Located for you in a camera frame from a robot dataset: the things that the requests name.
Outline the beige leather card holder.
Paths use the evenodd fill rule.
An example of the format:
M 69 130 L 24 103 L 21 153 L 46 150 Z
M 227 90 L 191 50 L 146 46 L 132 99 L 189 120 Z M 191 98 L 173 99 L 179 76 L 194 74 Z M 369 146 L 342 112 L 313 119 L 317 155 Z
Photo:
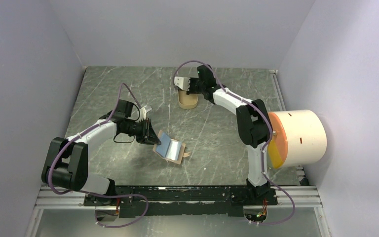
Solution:
M 181 164 L 184 158 L 188 158 L 191 152 L 186 152 L 186 144 L 171 138 L 167 133 L 160 130 L 158 138 L 160 145 L 154 145 L 153 152 L 162 159 L 175 164 Z

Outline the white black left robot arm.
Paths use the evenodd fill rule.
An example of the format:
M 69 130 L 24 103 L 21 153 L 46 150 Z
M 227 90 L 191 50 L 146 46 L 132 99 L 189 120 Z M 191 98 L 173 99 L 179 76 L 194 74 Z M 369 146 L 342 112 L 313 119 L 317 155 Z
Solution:
M 149 105 L 139 107 L 120 99 L 114 110 L 99 117 L 86 130 L 67 138 L 54 138 L 42 170 L 42 182 L 66 191 L 97 194 L 102 204 L 113 204 L 117 198 L 114 180 L 91 173 L 88 157 L 94 149 L 119 134 L 133 137 L 140 144 L 160 145 L 147 116 L 151 110 Z

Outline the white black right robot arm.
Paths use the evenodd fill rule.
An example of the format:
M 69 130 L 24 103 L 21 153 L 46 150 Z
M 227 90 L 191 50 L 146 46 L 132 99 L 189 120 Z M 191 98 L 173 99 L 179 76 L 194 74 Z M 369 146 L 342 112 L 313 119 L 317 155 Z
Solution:
M 197 73 L 198 77 L 189 79 L 188 91 L 202 94 L 204 99 L 236 116 L 239 138 L 248 151 L 246 197 L 251 204 L 259 204 L 270 190 L 266 151 L 272 137 L 272 126 L 265 104 L 261 99 L 243 98 L 217 82 L 209 65 L 197 67 Z

